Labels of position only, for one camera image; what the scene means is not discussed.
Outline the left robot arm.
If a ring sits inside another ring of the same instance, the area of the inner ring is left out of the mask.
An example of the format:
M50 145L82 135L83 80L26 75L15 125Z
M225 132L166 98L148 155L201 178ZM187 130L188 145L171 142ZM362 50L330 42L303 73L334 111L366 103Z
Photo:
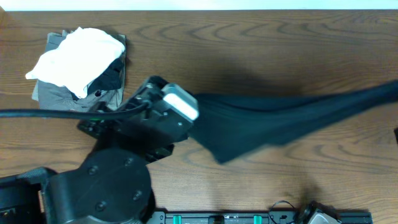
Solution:
M146 223L155 210L147 165L172 154L198 118L192 94L158 76L149 77L121 106L103 102L88 112L3 110L3 118L78 120L96 139L79 168L47 167L1 179L2 223Z

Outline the black t-shirt with logo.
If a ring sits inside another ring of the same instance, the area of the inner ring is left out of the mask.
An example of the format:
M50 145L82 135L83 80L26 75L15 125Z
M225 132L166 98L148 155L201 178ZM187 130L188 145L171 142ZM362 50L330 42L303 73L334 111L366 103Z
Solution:
M397 81L318 96L197 94L188 134L220 163L262 146L282 146L371 108L397 101Z

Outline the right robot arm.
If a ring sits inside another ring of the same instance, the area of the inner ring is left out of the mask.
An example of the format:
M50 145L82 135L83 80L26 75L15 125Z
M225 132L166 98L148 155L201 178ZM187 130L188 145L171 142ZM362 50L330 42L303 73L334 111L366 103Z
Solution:
M342 223L344 212L370 211L397 223L397 130L356 139L298 144L295 184L302 189L299 223Z

